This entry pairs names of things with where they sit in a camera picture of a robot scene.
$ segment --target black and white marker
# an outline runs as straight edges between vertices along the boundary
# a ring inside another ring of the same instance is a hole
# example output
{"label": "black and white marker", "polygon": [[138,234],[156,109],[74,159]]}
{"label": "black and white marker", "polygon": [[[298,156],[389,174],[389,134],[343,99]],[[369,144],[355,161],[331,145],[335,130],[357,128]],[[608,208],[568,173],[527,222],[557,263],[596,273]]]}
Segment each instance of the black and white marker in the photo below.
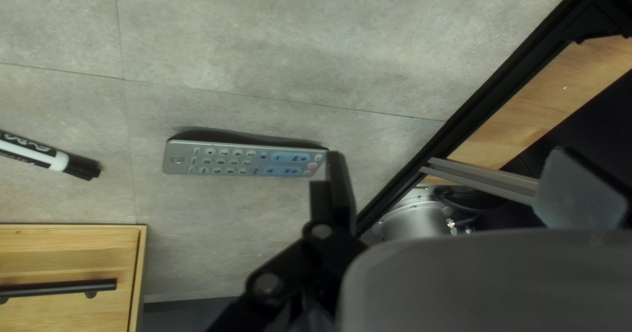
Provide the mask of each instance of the black and white marker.
{"label": "black and white marker", "polygon": [[91,180],[101,173],[99,163],[93,159],[67,154],[42,143],[23,139],[0,130],[0,156],[32,163],[54,171]]}

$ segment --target wooden surface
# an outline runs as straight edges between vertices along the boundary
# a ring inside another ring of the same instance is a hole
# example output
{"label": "wooden surface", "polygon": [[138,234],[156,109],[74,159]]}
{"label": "wooden surface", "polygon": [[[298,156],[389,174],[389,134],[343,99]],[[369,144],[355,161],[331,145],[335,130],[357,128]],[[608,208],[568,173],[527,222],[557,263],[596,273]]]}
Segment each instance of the wooden surface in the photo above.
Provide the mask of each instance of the wooden surface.
{"label": "wooden surface", "polygon": [[499,169],[630,69],[632,39],[570,44],[448,158]]}
{"label": "wooden surface", "polygon": [[11,298],[0,331],[134,331],[145,226],[0,225],[0,286],[116,278],[114,291]]}

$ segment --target remote control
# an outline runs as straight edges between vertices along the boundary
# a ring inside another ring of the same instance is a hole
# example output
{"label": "remote control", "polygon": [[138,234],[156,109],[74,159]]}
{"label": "remote control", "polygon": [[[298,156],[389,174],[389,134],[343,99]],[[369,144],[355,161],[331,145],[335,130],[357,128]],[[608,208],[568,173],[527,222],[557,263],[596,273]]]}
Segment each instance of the remote control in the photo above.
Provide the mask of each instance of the remote control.
{"label": "remote control", "polygon": [[167,140],[162,171],[166,174],[309,178],[325,162],[327,151],[310,142],[193,130]]}

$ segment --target channel button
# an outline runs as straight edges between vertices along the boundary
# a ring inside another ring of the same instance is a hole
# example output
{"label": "channel button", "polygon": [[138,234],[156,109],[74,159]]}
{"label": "channel button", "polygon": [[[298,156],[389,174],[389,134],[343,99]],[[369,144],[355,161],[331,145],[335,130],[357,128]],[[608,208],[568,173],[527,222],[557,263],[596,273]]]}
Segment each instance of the channel button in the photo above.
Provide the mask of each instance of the channel button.
{"label": "channel button", "polygon": [[278,152],[270,157],[273,162],[279,163],[306,163],[312,159],[307,153],[290,153],[290,152]]}

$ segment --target tile grout line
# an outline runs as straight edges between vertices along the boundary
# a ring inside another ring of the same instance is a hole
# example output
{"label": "tile grout line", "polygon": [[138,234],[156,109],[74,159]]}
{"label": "tile grout line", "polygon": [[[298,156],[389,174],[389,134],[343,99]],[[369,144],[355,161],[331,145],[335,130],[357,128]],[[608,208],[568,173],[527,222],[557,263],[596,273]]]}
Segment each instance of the tile grout line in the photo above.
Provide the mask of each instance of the tile grout line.
{"label": "tile grout line", "polygon": [[350,108],[343,108],[341,106],[333,106],[333,105],[323,105],[323,104],[312,104],[310,102],[300,102],[300,101],[294,101],[294,100],[285,100],[285,99],[274,99],[271,97],[263,97],[263,96],[257,96],[257,95],[247,95],[247,94],[235,94],[232,92],[223,92],[223,91],[216,91],[216,90],[209,90],[209,89],[200,89],[200,88],[190,88],[190,87],[182,87],[182,86],[171,86],[168,84],[158,84],[158,83],[149,83],[149,82],[142,82],[140,80],[129,80],[129,79],[124,79],[126,82],[132,82],[132,83],[139,83],[139,84],[147,84],[150,86],[163,86],[163,87],[173,87],[173,88],[179,88],[179,89],[190,89],[190,90],[199,90],[199,91],[208,91],[208,92],[215,92],[217,94],[226,94],[226,95],[235,95],[235,96],[246,96],[246,97],[254,97],[256,99],[263,99],[263,100],[273,100],[273,101],[283,101],[283,102],[291,102],[293,104],[303,104],[303,105],[312,105],[312,106],[322,106],[324,108],[334,108],[334,109],[341,109],[341,110],[351,110],[351,111],[360,111],[363,113],[372,113],[372,114],[380,114],[380,115],[389,115],[389,116],[399,116],[399,117],[406,117],[406,118],[415,118],[415,119],[424,119],[427,121],[436,121],[436,122],[446,122],[446,120],[443,119],[434,119],[434,118],[423,118],[423,117],[416,117],[416,116],[408,116],[408,115],[398,115],[398,114],[389,114],[389,113],[381,113],[378,111],[369,111],[369,110],[359,110],[359,109],[350,109]]}
{"label": "tile grout line", "polygon": [[125,63],[122,58],[122,37],[121,37],[121,16],[119,13],[118,0],[115,0],[115,9],[116,9],[116,27],[118,28],[119,33],[119,55],[121,57],[121,76],[122,79],[125,79]]}
{"label": "tile grout line", "polygon": [[41,69],[41,70],[60,71],[61,73],[89,75],[91,77],[101,77],[101,78],[108,78],[108,79],[124,80],[123,78],[119,78],[119,77],[110,77],[108,75],[99,75],[99,74],[90,74],[90,73],[80,73],[78,71],[72,71],[72,70],[51,69],[51,68],[43,68],[43,67],[40,67],[40,66],[27,66],[27,65],[24,65],[24,64],[15,64],[15,63],[7,63],[7,62],[0,62],[0,64],[10,65],[10,66],[20,66],[22,68],[33,68],[33,69]]}
{"label": "tile grout line", "polygon": [[131,202],[134,207],[134,222],[138,224],[138,204],[136,196],[136,179],[134,177],[134,156],[131,148],[131,126],[130,126],[130,102],[128,101],[127,91],[124,84],[121,85],[122,98],[125,106],[125,126],[127,127],[127,146],[129,147],[130,154],[130,169],[131,169]]}
{"label": "tile grout line", "polygon": [[444,119],[434,119],[434,118],[423,118],[423,117],[416,117],[416,116],[408,116],[408,115],[398,115],[398,114],[389,114],[389,113],[381,113],[378,111],[369,111],[369,110],[359,110],[359,109],[350,109],[350,108],[343,108],[341,106],[332,106],[332,105],[322,105],[322,104],[311,104],[310,102],[300,102],[300,101],[294,101],[294,100],[285,100],[285,99],[274,99],[271,97],[263,97],[263,96],[257,96],[257,95],[245,95],[245,94],[234,94],[234,93],[230,93],[230,92],[221,92],[221,91],[216,91],[216,90],[209,90],[209,89],[200,89],[200,88],[190,88],[190,87],[182,87],[182,86],[172,86],[169,84],[160,84],[160,83],[150,83],[150,82],[142,82],[140,80],[131,80],[131,79],[124,79],[124,78],[117,78],[117,77],[108,77],[106,75],[98,75],[98,74],[90,74],[90,73],[79,73],[77,71],[68,71],[68,70],[60,70],[60,69],[50,69],[50,68],[41,68],[41,67],[37,67],[37,66],[25,66],[22,64],[13,64],[13,63],[5,63],[5,62],[0,62],[0,64],[6,64],[6,65],[10,65],[10,66],[20,66],[23,68],[34,68],[34,69],[42,69],[42,70],[50,70],[50,71],[60,71],[63,73],[70,73],[70,74],[79,74],[79,75],[89,75],[91,77],[102,77],[102,78],[110,78],[110,79],[117,79],[117,80],[123,80],[125,82],[131,82],[131,83],[139,83],[139,84],[147,84],[150,86],[162,86],[162,87],[173,87],[173,88],[179,88],[179,89],[190,89],[190,90],[198,90],[198,91],[207,91],[207,92],[215,92],[217,94],[225,94],[225,95],[235,95],[235,96],[245,96],[245,97],[254,97],[256,99],[263,99],[263,100],[272,100],[272,101],[283,101],[283,102],[291,102],[293,104],[303,104],[303,105],[312,105],[312,106],[322,106],[324,108],[333,108],[333,109],[341,109],[341,110],[350,110],[350,111],[360,111],[363,113],[372,113],[372,114],[380,114],[380,115],[389,115],[389,116],[398,116],[398,117],[405,117],[405,118],[415,118],[415,119],[424,119],[426,121],[435,121],[435,122],[443,122],[445,123],[446,120]]}

